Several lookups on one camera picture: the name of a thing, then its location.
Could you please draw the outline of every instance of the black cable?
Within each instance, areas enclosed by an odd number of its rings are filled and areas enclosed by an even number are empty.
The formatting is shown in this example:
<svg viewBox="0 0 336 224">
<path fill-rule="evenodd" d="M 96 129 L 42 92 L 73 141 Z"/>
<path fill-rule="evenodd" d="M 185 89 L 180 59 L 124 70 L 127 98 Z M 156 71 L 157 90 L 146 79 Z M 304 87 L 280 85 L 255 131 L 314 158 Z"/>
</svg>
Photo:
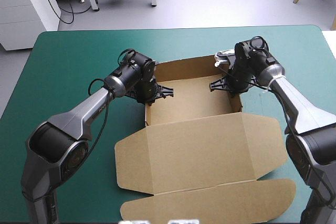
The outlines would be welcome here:
<svg viewBox="0 0 336 224">
<path fill-rule="evenodd" d="M 60 8 L 61 10 L 63 10 L 64 12 L 66 12 L 66 13 L 71 13 L 71 14 L 82 14 L 82 13 L 86 13 L 86 12 L 91 8 L 91 5 L 90 5 L 86 10 L 83 10 L 83 11 L 81 11 L 81 12 L 74 12 L 73 9 L 71 9 L 72 12 L 70 12 L 70 11 L 68 11 L 68 10 L 65 10 L 65 9 L 61 8 L 60 6 L 59 6 L 59 8 Z"/>
<path fill-rule="evenodd" d="M 105 125 L 106 125 L 106 122 L 107 122 L 107 118 L 108 118 L 108 115 L 109 115 L 109 104 L 110 104 L 110 96 L 111 96 L 111 94 L 112 94 L 112 99 L 114 99 L 114 98 L 116 97 L 116 95 L 114 94 L 113 89 L 108 88 L 108 87 L 109 87 L 108 83 L 107 83 L 105 80 L 100 79 L 100 78 L 96 78 L 96 79 L 92 80 L 91 83 L 89 84 L 89 88 L 88 88 L 88 93 L 89 93 L 89 95 L 91 95 L 91 87 L 92 87 L 92 85 L 93 85 L 96 81 L 101 81 L 101 82 L 103 82 L 104 85 L 106 86 L 107 90 L 108 90 L 108 94 L 107 94 L 107 98 L 106 98 L 106 106 L 105 106 L 105 107 L 106 107 L 106 110 L 105 110 L 105 117 L 104 117 L 103 124 L 102 124 L 102 126 L 101 126 L 101 128 L 100 128 L 100 131 L 99 131 L 99 133 L 98 133 L 98 135 L 97 135 L 97 137 L 96 137 L 95 142 L 94 142 L 93 145 L 91 146 L 91 148 L 90 148 L 90 150 L 89 150 L 89 152 L 88 152 L 88 155 L 84 158 L 84 160 L 83 160 L 82 162 L 84 162 L 84 161 L 90 156 L 91 152 L 93 151 L 94 147 L 95 147 L 96 144 L 98 143 L 99 138 L 100 138 L 100 136 L 101 136 L 101 134 L 102 134 L 102 132 L 103 132 L 103 130 L 104 130 L 104 128 L 105 128 Z"/>
<path fill-rule="evenodd" d="M 28 195 L 26 195 L 26 193 L 25 193 L 24 191 L 21 191 L 21 193 L 22 193 L 23 197 L 25 197 L 27 200 L 29 200 L 29 201 L 32 202 L 32 203 L 38 202 L 39 200 L 44 199 L 44 198 L 51 197 L 50 194 L 45 194 L 45 195 L 43 195 L 43 196 L 41 196 L 41 197 L 38 197 L 38 198 L 36 198 L 36 199 L 30 199 L 30 198 L 28 197 Z"/>
<path fill-rule="evenodd" d="M 82 12 L 69 12 L 68 10 L 64 10 L 63 8 L 59 7 L 61 10 L 63 10 L 66 13 L 73 13 L 73 14 L 82 14 L 82 13 L 86 13 L 89 9 L 91 9 L 91 6 L 89 6 L 86 10 L 83 10 Z"/>
<path fill-rule="evenodd" d="M 123 52 L 121 52 L 121 53 L 119 54 L 119 57 L 118 57 L 118 59 L 117 59 L 117 63 L 118 63 L 118 65 L 121 64 L 121 62 L 119 61 L 119 60 L 120 60 L 120 57 L 123 56 L 124 53 L 126 53 L 126 52 L 131 52 L 131 51 L 135 51 L 135 50 L 134 50 L 133 48 L 128 48 L 128 49 L 125 49 Z"/>
<path fill-rule="evenodd" d="M 64 21 L 63 19 L 61 19 L 60 16 L 58 16 L 58 14 L 57 14 L 57 12 L 55 11 L 55 9 L 54 9 L 53 5 L 51 4 L 50 0 L 48 0 L 48 2 L 49 2 L 49 5 L 50 5 L 51 9 L 54 11 L 55 15 L 58 17 L 58 19 L 59 19 L 60 21 L 62 21 L 62 22 L 65 23 L 65 24 L 68 24 L 68 25 L 70 25 L 70 24 L 72 24 L 72 23 L 74 22 L 74 20 L 75 20 L 75 16 L 74 16 L 74 14 L 72 14 L 72 20 L 71 20 L 71 22 L 66 22 L 66 21 Z M 71 11 L 73 11 L 73 9 L 72 9 L 72 5 L 71 5 L 70 1 L 69 1 L 69 5 L 70 5 L 70 8 L 71 8 Z"/>
</svg>

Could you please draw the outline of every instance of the white cable tie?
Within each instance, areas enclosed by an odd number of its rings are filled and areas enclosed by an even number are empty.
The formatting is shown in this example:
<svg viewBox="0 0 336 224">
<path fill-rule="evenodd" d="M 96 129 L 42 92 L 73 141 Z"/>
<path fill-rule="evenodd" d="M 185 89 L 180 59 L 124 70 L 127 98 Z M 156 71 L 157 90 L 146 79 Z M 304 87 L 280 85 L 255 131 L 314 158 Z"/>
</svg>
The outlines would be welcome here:
<svg viewBox="0 0 336 224">
<path fill-rule="evenodd" d="M 271 86 L 272 82 L 274 82 L 276 79 L 279 79 L 279 78 L 282 78 L 282 77 L 286 78 L 286 76 L 283 76 L 282 74 L 279 74 L 278 76 L 274 76 L 271 79 L 271 81 L 268 83 L 267 88 L 266 88 L 265 91 L 263 91 L 263 93 L 267 93 L 270 90 L 270 86 Z"/>
</svg>

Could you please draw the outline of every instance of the gray floor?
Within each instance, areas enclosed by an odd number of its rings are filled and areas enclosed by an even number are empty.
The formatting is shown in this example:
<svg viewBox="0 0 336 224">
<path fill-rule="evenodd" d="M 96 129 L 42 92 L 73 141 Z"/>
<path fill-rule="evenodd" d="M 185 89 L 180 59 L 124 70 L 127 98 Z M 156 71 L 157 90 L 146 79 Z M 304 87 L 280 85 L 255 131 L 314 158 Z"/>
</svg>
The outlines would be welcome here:
<svg viewBox="0 0 336 224">
<path fill-rule="evenodd" d="M 336 14 L 336 0 L 150 0 L 99 1 L 99 12 L 76 15 L 59 30 L 192 28 L 313 24 L 329 30 Z M 72 0 L 75 10 L 89 3 Z M 69 9 L 67 2 L 60 1 Z M 70 20 L 69 14 L 62 17 Z M 0 47 L 0 115 L 15 87 L 29 50 L 6 52 Z"/>
</svg>

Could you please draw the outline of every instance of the cardboard box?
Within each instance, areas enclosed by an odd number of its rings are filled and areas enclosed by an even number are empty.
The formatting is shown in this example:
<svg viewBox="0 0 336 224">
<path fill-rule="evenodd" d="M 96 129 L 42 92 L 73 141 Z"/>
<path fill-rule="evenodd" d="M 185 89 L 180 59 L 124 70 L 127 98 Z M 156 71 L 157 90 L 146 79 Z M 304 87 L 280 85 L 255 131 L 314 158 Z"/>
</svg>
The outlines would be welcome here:
<svg viewBox="0 0 336 224">
<path fill-rule="evenodd" d="M 210 92 L 214 57 L 159 64 L 174 97 L 146 107 L 146 128 L 115 147 L 121 188 L 153 196 L 125 202 L 125 220 L 199 219 L 258 223 L 280 216 L 295 196 L 289 179 L 261 180 L 287 159 L 276 119 L 242 113 L 238 95 Z"/>
</svg>

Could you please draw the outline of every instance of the gray floor tile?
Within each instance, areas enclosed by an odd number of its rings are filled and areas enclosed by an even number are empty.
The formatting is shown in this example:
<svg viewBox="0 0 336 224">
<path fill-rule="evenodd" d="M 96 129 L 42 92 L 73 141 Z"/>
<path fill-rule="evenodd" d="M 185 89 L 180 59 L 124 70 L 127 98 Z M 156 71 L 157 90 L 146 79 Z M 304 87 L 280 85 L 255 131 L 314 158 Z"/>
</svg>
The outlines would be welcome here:
<svg viewBox="0 0 336 224">
<path fill-rule="evenodd" d="M 0 45 L 0 118 L 29 54 L 30 50 L 5 51 Z"/>
</svg>

